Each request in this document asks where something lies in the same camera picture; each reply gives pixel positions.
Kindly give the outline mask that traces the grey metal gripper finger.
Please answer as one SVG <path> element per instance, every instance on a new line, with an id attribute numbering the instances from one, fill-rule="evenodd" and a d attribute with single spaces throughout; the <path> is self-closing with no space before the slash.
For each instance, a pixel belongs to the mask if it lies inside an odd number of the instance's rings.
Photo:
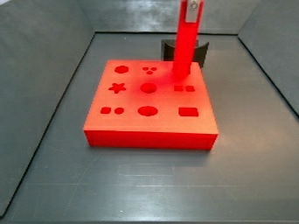
<path id="1" fill-rule="evenodd" d="M 200 8 L 200 0 L 187 0 L 185 17 L 184 17 L 184 21 L 187 23 L 196 22 L 199 15 L 199 8 Z"/>

